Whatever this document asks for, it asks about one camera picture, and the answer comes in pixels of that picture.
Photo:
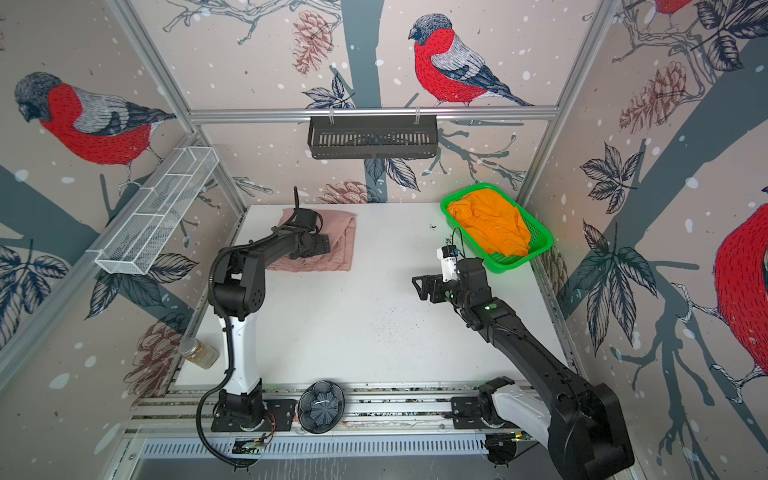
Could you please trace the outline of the pink shorts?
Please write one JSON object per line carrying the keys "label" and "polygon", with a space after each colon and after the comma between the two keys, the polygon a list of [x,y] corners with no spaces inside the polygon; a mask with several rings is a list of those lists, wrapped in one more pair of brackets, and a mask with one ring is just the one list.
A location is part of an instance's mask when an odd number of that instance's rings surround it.
{"label": "pink shorts", "polygon": [[350,271],[354,253],[356,215],[346,211],[320,209],[321,233],[329,238],[330,252],[310,258],[282,257],[268,270],[290,273]]}

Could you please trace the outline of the orange shorts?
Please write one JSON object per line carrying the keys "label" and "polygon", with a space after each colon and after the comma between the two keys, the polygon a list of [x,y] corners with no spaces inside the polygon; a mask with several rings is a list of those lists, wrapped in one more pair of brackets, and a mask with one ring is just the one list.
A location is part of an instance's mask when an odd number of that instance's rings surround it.
{"label": "orange shorts", "polygon": [[531,233],[521,211],[496,191],[470,192],[451,202],[447,212],[486,254],[529,254]]}

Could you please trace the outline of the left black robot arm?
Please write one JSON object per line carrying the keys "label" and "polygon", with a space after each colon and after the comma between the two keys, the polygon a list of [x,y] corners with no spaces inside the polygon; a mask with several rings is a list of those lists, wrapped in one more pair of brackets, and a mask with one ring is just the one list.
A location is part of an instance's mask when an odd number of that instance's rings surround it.
{"label": "left black robot arm", "polygon": [[320,213],[296,207],[271,234],[247,244],[222,249],[208,280],[208,301],[220,318],[226,346],[225,378],[213,389],[218,395],[212,430],[256,430],[268,418],[262,377],[256,364],[256,314],[266,299],[266,270],[276,261],[311,258],[330,252],[321,232]]}

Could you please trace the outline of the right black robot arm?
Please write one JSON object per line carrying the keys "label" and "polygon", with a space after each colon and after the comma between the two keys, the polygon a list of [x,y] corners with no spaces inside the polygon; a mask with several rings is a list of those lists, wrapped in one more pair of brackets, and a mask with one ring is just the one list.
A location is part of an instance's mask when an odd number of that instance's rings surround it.
{"label": "right black robot arm", "polygon": [[565,366],[526,328],[516,311],[493,295],[479,258],[456,262],[454,276],[423,275],[419,298],[449,303],[472,331],[503,353],[535,390],[507,377],[478,389],[480,417],[489,426],[512,423],[549,452],[564,479],[608,479],[635,463],[618,396]]}

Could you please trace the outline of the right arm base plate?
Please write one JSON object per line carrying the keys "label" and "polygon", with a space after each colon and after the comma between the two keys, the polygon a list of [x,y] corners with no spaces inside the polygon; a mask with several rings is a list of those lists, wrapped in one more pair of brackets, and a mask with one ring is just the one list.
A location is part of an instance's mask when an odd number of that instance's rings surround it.
{"label": "right arm base plate", "polygon": [[456,430],[517,429],[517,424],[503,420],[490,400],[482,396],[454,396],[450,399],[450,412],[446,415]]}

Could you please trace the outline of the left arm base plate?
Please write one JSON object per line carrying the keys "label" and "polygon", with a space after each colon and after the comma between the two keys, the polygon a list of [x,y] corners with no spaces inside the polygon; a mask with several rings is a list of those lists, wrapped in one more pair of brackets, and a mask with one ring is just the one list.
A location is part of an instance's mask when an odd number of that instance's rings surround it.
{"label": "left arm base plate", "polygon": [[217,433],[288,432],[296,407],[295,399],[219,400],[214,408],[211,430]]}

